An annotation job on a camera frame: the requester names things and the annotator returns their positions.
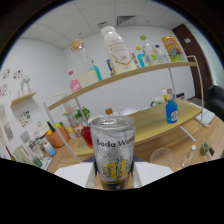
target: blue bottle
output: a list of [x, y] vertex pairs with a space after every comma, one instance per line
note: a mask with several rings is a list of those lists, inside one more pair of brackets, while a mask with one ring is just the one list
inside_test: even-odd
[[51, 145], [50, 142], [45, 142], [44, 143], [44, 148], [47, 151], [49, 156], [54, 156], [56, 153], [56, 150], [54, 149], [54, 147]]
[[92, 60], [92, 63], [93, 63], [93, 67], [94, 67], [94, 69], [95, 69], [95, 71], [96, 71], [96, 74], [97, 74], [97, 76], [98, 76], [99, 81], [102, 81], [103, 79], [102, 79], [102, 76], [101, 76], [101, 74], [100, 74], [100, 70], [99, 70], [99, 68], [98, 68], [96, 65], [94, 65], [93, 60]]
[[138, 60], [142, 68], [149, 66], [145, 54], [142, 52], [141, 47], [137, 46], [136, 49], [138, 50]]
[[166, 121], [168, 123], [178, 121], [178, 106], [174, 102], [172, 89], [167, 89]]

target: soda water label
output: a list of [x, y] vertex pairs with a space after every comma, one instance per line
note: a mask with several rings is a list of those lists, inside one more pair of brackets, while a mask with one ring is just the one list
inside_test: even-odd
[[171, 121], [177, 121], [178, 113], [177, 111], [174, 111], [171, 113]]
[[134, 154], [135, 128], [107, 133], [91, 129], [91, 136], [100, 179], [113, 184], [125, 179]]

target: glass jar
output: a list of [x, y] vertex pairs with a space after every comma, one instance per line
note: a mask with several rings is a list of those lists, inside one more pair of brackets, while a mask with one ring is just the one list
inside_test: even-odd
[[82, 88], [98, 82], [92, 60], [90, 59], [84, 42], [81, 39], [76, 39], [70, 44], [71, 57], [77, 70], [77, 78]]

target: soda can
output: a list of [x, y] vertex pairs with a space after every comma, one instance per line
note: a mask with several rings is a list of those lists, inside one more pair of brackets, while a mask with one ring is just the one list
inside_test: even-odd
[[92, 121], [91, 136], [103, 189], [125, 189], [133, 162], [134, 119], [115, 115], [98, 117]]
[[170, 56], [171, 62], [185, 61], [181, 48], [174, 37], [165, 36], [162, 38], [162, 41]]

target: white wall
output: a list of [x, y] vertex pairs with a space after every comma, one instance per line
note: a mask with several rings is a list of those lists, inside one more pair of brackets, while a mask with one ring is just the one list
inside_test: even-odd
[[200, 33], [200, 31], [197, 30], [192, 24], [186, 23], [185, 26], [191, 31], [192, 35], [195, 37], [202, 51], [204, 52], [204, 56], [211, 72], [212, 81], [217, 82], [220, 87], [224, 88], [223, 66], [214, 49], [209, 44], [207, 39]]
[[[10, 68], [10, 78], [2, 79], [3, 71]], [[31, 99], [27, 99], [13, 107], [10, 107], [9, 89], [12, 91], [19, 90], [20, 80], [13, 80], [12, 75], [18, 69], [23, 70], [23, 75], [30, 77], [30, 87], [37, 91], [37, 94]], [[48, 115], [43, 107], [43, 99], [60, 92], [69, 90], [70, 79], [68, 76], [67, 66], [64, 60], [63, 50], [34, 39], [20, 39], [12, 47], [7, 55], [1, 69], [0, 85], [8, 84], [8, 95], [0, 98], [0, 105], [4, 103], [7, 120], [11, 126], [14, 139], [6, 144], [10, 152], [22, 144], [20, 134], [25, 130], [28, 131], [31, 138], [34, 139], [33, 133], [37, 128], [37, 122], [49, 121]], [[32, 123], [22, 128], [18, 116], [21, 112], [29, 110]], [[60, 109], [54, 113], [56, 121], [62, 116]], [[0, 151], [1, 156], [5, 155], [10, 158], [4, 147]]]
[[[116, 28], [116, 30], [124, 38], [130, 51], [136, 55], [136, 46], [142, 45], [139, 38], [141, 35], [146, 35], [149, 42], [159, 44], [164, 51], [166, 50], [161, 38], [165, 35], [172, 35], [176, 38], [172, 30], [153, 26], [127, 26]], [[110, 77], [106, 64], [106, 59], [109, 59], [109, 57], [104, 47], [102, 35], [97, 33], [89, 36], [84, 39], [84, 43], [90, 57], [99, 67], [102, 78]], [[64, 53], [68, 70], [73, 70], [75, 73], [76, 68], [71, 59], [70, 48], [66, 48]], [[190, 68], [173, 68], [171, 70], [176, 93], [184, 92], [186, 98], [195, 96]], [[100, 87], [97, 90], [80, 96], [79, 99], [81, 105], [89, 108], [92, 116], [96, 116], [98, 114], [105, 114], [105, 109], [108, 107], [112, 107], [113, 111], [120, 111], [129, 106], [139, 106], [140, 109], [148, 107], [154, 98], [162, 96], [163, 88], [172, 88], [168, 69], [144, 73]]]
[[[129, 49], [135, 53], [137, 53], [136, 46], [141, 45], [140, 35], [146, 35], [150, 42], [159, 44], [163, 50], [165, 48], [161, 38], [165, 35], [175, 37], [171, 30], [158, 27], [132, 26], [117, 28], [117, 31], [124, 38]], [[101, 34], [94, 34], [85, 38], [84, 42], [90, 57], [99, 67], [103, 79], [110, 77], [106, 64], [108, 55]], [[20, 86], [19, 80], [13, 80], [12, 74], [20, 69], [23, 70], [23, 75], [30, 77], [30, 86], [37, 91], [37, 94], [32, 99], [21, 102], [12, 108], [10, 107], [9, 91], [7, 96], [0, 98], [0, 105], [3, 103], [5, 105], [7, 120], [14, 134], [14, 139], [11, 142], [6, 140], [6, 143], [10, 151], [14, 152], [16, 147], [22, 144], [20, 139], [21, 133], [27, 130], [31, 138], [34, 139], [33, 132], [37, 127], [37, 122], [44, 123], [49, 120], [42, 101], [47, 97], [70, 90], [68, 72], [70, 70], [75, 72], [75, 67], [71, 60], [69, 48], [63, 51], [42, 41], [20, 39], [9, 52], [1, 68], [1, 75], [7, 68], [10, 68], [11, 76], [5, 80], [0, 78], [0, 85], [7, 83], [8, 90], [18, 90]], [[186, 98], [193, 97], [195, 92], [190, 68], [175, 68], [172, 69], [172, 72], [176, 92], [185, 92]], [[154, 98], [162, 95], [163, 88], [172, 88], [167, 69], [144, 73], [100, 87], [80, 96], [79, 100], [82, 106], [90, 109], [91, 116], [94, 117], [99, 114], [105, 114], [105, 109], [108, 107], [112, 107], [114, 111], [120, 111], [129, 106], [139, 106], [140, 109], [148, 107]], [[33, 122], [22, 128], [18, 115], [27, 110], [30, 111]], [[60, 121], [62, 113], [59, 108], [52, 111], [51, 114], [55, 122]], [[9, 159], [4, 147], [0, 149], [0, 154], [2, 157], [5, 155]]]

